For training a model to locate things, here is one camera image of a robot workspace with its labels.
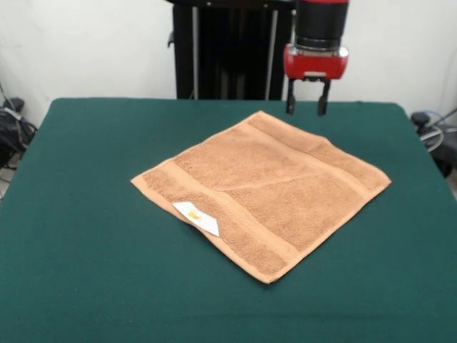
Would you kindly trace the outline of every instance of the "black bag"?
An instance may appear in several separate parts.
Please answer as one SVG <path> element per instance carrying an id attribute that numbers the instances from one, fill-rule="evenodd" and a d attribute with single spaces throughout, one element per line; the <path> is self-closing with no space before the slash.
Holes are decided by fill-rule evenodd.
<path id="1" fill-rule="evenodd" d="M 20 114 L 7 107 L 0 107 L 0 168 L 9 167 L 13 155 L 24 155 L 36 127 Z"/>

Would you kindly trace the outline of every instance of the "green felt surface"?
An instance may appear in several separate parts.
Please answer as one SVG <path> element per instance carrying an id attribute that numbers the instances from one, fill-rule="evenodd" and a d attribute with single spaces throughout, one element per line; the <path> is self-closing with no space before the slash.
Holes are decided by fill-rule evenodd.
<path id="1" fill-rule="evenodd" d="M 392 185 L 257 282 L 131 177 L 259 109 Z M 0 205 L 0 342 L 455 342 L 457 206 L 393 104 L 60 99 Z"/>

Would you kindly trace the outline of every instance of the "terry cloth towel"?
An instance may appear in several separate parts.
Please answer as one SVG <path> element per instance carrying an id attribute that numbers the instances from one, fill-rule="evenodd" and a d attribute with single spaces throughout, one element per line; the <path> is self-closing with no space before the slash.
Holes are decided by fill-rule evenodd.
<path id="1" fill-rule="evenodd" d="M 191 202 L 219 237 L 194 225 L 253 277 L 272 283 L 345 224 L 391 180 L 322 136 L 263 112 L 131 180 L 151 201 Z"/>

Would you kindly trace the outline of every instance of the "white label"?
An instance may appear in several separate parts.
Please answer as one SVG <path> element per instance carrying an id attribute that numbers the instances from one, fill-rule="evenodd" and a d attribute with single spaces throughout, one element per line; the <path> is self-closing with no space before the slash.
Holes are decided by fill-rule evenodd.
<path id="1" fill-rule="evenodd" d="M 174 202 L 173 206 L 181 212 L 191 223 L 198 226 L 200 229 L 219 237 L 219 227 L 217 221 L 197 209 L 191 202 Z"/>

